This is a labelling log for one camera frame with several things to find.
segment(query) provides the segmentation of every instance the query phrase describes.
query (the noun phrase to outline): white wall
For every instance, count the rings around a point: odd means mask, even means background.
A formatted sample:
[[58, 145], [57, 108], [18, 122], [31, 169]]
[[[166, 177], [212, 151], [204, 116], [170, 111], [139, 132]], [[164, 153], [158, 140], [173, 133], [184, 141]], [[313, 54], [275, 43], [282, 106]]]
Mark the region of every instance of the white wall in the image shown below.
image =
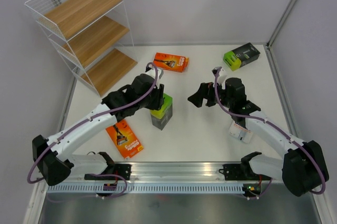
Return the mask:
[[267, 42], [289, 0], [125, 0], [135, 43]]
[[273, 52], [302, 136], [324, 152], [337, 211], [337, 0], [299, 0]]
[[55, 133], [71, 75], [24, 6], [0, 0], [0, 217], [22, 223], [32, 139]]

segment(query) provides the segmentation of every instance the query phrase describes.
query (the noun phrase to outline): shelving unit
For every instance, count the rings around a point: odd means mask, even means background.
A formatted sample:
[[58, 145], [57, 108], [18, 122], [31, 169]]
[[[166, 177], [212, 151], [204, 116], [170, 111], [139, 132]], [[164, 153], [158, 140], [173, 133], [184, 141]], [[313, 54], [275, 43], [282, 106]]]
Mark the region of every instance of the shelving unit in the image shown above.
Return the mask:
[[98, 95], [137, 64], [123, 0], [29, 0], [25, 5], [75, 77]]

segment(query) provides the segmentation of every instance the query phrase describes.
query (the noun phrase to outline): orange box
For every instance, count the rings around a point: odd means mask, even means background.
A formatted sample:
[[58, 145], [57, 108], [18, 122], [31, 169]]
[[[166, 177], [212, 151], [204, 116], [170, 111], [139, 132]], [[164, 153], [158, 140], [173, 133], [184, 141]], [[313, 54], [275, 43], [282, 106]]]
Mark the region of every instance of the orange box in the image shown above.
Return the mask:
[[183, 72], [189, 64], [189, 58], [173, 54], [156, 53], [153, 63], [164, 70]]
[[125, 160], [138, 154], [144, 148], [125, 120], [109, 126], [106, 131]]

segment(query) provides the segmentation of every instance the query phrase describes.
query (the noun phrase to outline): wooden shelf board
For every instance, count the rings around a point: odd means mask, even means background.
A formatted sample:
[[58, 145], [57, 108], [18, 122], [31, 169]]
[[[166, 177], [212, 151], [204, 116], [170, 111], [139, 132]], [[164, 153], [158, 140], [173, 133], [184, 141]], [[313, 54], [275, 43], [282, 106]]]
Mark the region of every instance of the wooden shelf board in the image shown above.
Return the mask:
[[[104, 16], [71, 39], [69, 45], [82, 66], [87, 67], [128, 31], [125, 26]], [[67, 44], [63, 48], [72, 53]]]
[[[103, 96], [115, 83], [117, 83], [137, 62], [121, 51], [114, 49], [94, 65], [87, 74], [95, 88]], [[84, 74], [82, 78], [90, 84]]]
[[57, 24], [66, 39], [104, 15], [122, 0], [67, 0], [45, 14]]

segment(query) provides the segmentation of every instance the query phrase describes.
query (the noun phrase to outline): white table top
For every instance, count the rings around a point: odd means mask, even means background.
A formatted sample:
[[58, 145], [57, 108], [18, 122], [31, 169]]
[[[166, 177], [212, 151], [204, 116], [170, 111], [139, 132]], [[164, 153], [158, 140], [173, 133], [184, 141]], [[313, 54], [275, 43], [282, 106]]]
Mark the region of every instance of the white table top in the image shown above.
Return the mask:
[[[218, 105], [211, 108], [196, 108], [187, 101], [202, 82], [214, 82], [211, 70], [222, 66], [228, 77], [239, 77], [245, 85], [249, 100], [259, 106], [274, 122], [287, 128], [279, 96], [273, 81], [271, 70], [262, 45], [256, 45], [261, 52], [259, 59], [232, 72], [222, 57], [237, 45], [193, 45], [193, 46], [140, 46], [135, 51], [140, 58], [138, 64], [127, 73], [111, 91], [144, 72], [147, 62], [153, 60], [156, 52], [183, 55], [190, 58], [187, 70], [183, 73], [165, 71], [161, 83], [164, 92], [173, 98], [173, 116], [163, 131], [151, 123], [150, 112], [142, 109], [127, 122], [144, 146], [144, 150], [129, 161], [240, 161], [241, 157], [260, 151], [270, 157], [278, 154], [254, 135], [250, 144], [245, 144], [228, 134], [232, 123]], [[101, 98], [81, 82], [76, 83], [66, 127], [78, 121], [92, 111]], [[107, 152], [114, 161], [123, 161], [117, 148], [105, 130], [83, 144], [76, 154], [90, 151]]]

